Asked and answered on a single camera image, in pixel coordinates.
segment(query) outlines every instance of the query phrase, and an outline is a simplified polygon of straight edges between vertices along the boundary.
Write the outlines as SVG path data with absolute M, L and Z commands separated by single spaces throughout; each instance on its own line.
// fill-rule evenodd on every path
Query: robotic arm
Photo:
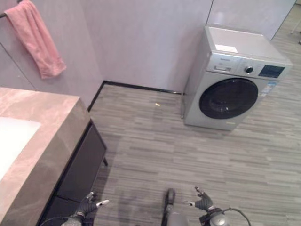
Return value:
M 100 206 L 108 204 L 109 200 L 103 200 L 101 202 L 94 201 L 95 194 L 94 192 L 90 192 L 79 204 L 75 213 L 69 217 L 65 218 L 51 218 L 44 221 L 40 226 L 46 225 L 47 222 L 54 220 L 54 219 L 66 219 L 67 221 L 64 222 L 61 226 L 82 226 L 84 219 L 86 218 L 87 214 L 93 212 Z
M 245 217 L 249 226 L 251 226 L 249 219 L 242 211 L 235 208 L 228 208 L 226 210 L 216 208 L 213 205 L 211 198 L 204 191 L 202 191 L 199 187 L 195 187 L 195 189 L 198 192 L 198 197 L 200 197 L 201 200 L 196 202 L 186 201 L 185 203 L 189 206 L 194 206 L 200 210 L 206 211 L 206 214 L 199 218 L 202 226 L 230 226 L 229 220 L 224 214 L 224 212 L 230 210 L 239 212 Z

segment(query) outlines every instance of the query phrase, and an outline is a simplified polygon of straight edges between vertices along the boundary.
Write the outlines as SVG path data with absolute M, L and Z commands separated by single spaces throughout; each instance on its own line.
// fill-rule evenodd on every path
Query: floor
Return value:
M 179 95 L 104 86 L 91 114 L 109 167 L 94 189 L 111 202 L 97 211 L 95 226 L 160 225 L 169 187 L 199 226 L 203 212 L 183 204 L 197 200 L 195 185 L 217 207 L 240 208 L 253 226 L 301 225 L 301 45 L 298 32 L 289 34 L 300 15 L 295 6 L 273 40 L 294 68 L 232 132 L 185 126 Z M 228 216 L 233 226 L 247 225 Z

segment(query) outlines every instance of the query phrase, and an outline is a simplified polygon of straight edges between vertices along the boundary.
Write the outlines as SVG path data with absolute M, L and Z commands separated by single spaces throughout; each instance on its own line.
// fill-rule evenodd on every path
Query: black baseboard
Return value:
M 172 93 L 172 94 L 178 94 L 178 95 L 181 94 L 180 92 L 167 90 L 167 89 L 158 89 L 158 88 L 152 88 L 152 87 L 146 87 L 146 86 L 136 86 L 136 85 L 130 85 L 130 84 L 121 83 L 121 82 L 114 82 L 114 81 L 103 81 L 101 86 L 99 87 L 98 91 L 96 92 L 90 106 L 88 107 L 88 111 L 90 111 L 91 108 L 93 107 L 95 100 L 97 99 L 98 95 L 100 94 L 100 91 L 103 89 L 103 86 L 105 84 L 108 84 L 108 85 L 111 85 L 111 86 L 122 86 L 122 87 L 133 88 L 133 89 L 144 89 L 144 90 L 158 91 L 158 92 L 164 92 L 164 93 Z
M 98 91 L 96 92 L 95 96 L 93 97 L 93 100 L 91 101 L 89 107 L 88 107 L 88 112 L 91 110 L 91 108 L 93 107 L 96 99 L 98 98 L 98 95 L 100 94 L 100 91 L 102 91 L 103 86 L 105 85 L 105 81 L 102 82 L 102 84 L 100 85 Z
M 152 88 L 152 87 L 146 87 L 146 86 L 136 86 L 136 85 L 130 85 L 130 84 L 114 82 L 114 81 L 105 81 L 105 84 L 112 85 L 112 86 L 128 87 L 128 88 L 133 88 L 133 89 L 144 89 L 144 90 L 152 90 L 152 91 L 158 91 L 158 92 L 164 92 L 164 93 L 181 94 L 180 92 L 167 90 L 167 89 L 158 89 L 158 88 Z

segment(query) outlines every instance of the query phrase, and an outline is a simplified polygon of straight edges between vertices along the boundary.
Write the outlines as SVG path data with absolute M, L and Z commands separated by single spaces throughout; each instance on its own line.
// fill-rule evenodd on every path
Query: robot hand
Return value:
M 214 205 L 211 198 L 199 187 L 195 187 L 195 189 L 198 192 L 198 197 L 200 197 L 201 199 L 196 202 L 185 201 L 185 204 L 189 206 L 194 206 L 196 208 L 199 208 L 200 210 L 205 210 L 206 212 L 213 210 Z
M 109 200 L 103 200 L 101 202 L 95 202 L 95 194 L 94 192 L 90 192 L 79 204 L 77 207 L 74 216 L 80 217 L 82 219 L 86 218 L 88 213 L 93 212 L 95 209 L 99 208 L 102 205 L 106 205 L 109 203 Z
M 63 223 L 61 226 L 81 226 L 82 222 L 86 218 L 88 213 L 93 212 L 95 209 L 99 208 L 102 205 L 109 203 L 109 200 L 103 200 L 101 202 L 95 202 L 94 192 L 90 192 L 79 204 L 75 213 L 68 218 L 68 220 Z

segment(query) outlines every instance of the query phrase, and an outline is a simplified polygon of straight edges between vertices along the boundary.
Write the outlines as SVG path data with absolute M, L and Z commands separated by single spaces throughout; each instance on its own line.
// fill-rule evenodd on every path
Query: cabinet drawer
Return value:
M 90 123 L 56 195 L 80 202 L 90 192 L 105 149 L 95 125 Z

